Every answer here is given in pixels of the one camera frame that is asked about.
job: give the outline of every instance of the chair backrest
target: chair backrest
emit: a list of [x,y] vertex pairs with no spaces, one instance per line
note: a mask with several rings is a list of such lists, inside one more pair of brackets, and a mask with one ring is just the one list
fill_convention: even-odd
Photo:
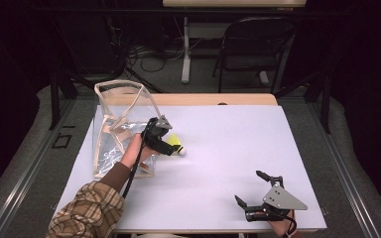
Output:
[[250,17],[232,23],[224,33],[223,46],[228,41],[259,41],[280,48],[296,31],[297,23],[287,18]]

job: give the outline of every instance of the transparent plastic bag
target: transparent plastic bag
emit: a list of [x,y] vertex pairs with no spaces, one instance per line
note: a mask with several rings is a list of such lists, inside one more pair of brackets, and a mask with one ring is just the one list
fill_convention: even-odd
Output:
[[[131,137],[141,133],[150,118],[160,118],[161,114],[150,92],[140,83],[116,79],[97,83],[94,90],[102,111],[102,117],[94,118],[94,127],[99,127],[93,139],[94,176],[98,179],[120,161]],[[152,155],[141,163],[135,176],[152,177],[156,157]]]

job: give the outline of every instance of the table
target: table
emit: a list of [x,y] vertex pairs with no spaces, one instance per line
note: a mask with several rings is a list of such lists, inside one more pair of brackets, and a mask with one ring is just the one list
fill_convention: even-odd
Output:
[[[297,211],[300,230],[326,228],[287,119],[273,95],[153,96],[188,153],[185,157],[160,156],[153,178],[134,179],[115,232],[270,231],[267,222],[247,222],[234,199],[237,194],[249,205],[262,203],[271,186],[255,175],[256,170],[283,176],[286,189],[309,207]],[[92,130],[93,123],[57,211],[93,179]]]
[[[190,8],[190,7],[207,7],[207,8],[300,8],[305,7],[306,0],[163,0],[165,7],[175,8]],[[190,53],[190,38],[210,39],[221,38],[229,24],[223,23],[197,23],[190,24],[188,17],[184,20],[184,67],[182,71],[182,83],[190,82],[191,71],[191,53]]]

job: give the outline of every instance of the plaid sleeve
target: plaid sleeve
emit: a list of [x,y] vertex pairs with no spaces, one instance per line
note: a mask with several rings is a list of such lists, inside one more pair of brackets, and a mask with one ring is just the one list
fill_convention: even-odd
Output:
[[122,215],[123,203],[110,186],[88,183],[52,219],[46,237],[108,237]]

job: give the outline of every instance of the black chair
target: black chair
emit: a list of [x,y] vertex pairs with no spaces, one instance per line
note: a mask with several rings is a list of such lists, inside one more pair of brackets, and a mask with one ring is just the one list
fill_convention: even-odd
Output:
[[286,42],[295,34],[296,22],[284,18],[244,18],[232,23],[222,39],[212,76],[219,68],[218,92],[223,71],[275,71],[274,91]]

